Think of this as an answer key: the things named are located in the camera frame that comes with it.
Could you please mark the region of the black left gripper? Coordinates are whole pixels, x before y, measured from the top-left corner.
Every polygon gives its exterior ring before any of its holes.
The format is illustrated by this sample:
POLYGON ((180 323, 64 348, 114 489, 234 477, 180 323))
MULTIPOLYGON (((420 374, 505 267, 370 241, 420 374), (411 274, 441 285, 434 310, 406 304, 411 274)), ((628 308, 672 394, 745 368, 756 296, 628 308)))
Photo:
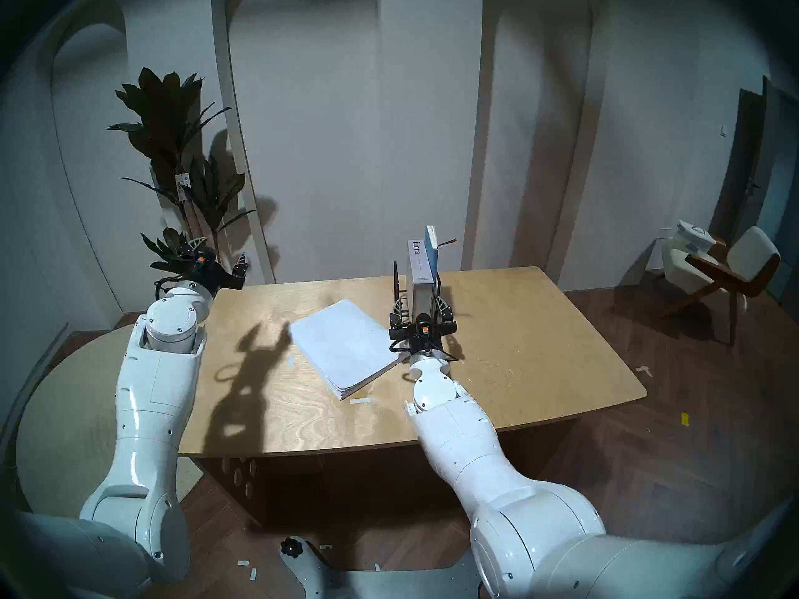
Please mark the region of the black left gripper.
POLYGON ((240 291, 244 287, 249 262, 244 252, 238 256, 237 262, 230 272, 217 261, 211 261, 211 249, 208 248, 204 236, 189 240, 182 237, 182 258, 198 258, 195 261, 156 262, 156 269, 171 276, 170 281, 188 281, 199 284, 208 291, 232 289, 240 291))

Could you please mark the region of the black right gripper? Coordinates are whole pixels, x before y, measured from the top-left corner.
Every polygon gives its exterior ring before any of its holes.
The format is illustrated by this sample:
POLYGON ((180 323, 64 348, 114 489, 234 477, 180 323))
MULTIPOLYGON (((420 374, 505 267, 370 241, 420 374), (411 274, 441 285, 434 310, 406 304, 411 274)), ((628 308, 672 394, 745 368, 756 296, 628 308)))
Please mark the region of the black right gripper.
POLYGON ((391 309, 391 327, 388 335, 391 340, 389 350, 394 353, 415 355, 419 352, 444 351, 442 337, 456 333, 452 307, 441 295, 434 296, 435 321, 418 320, 411 322, 407 295, 397 295, 391 309))

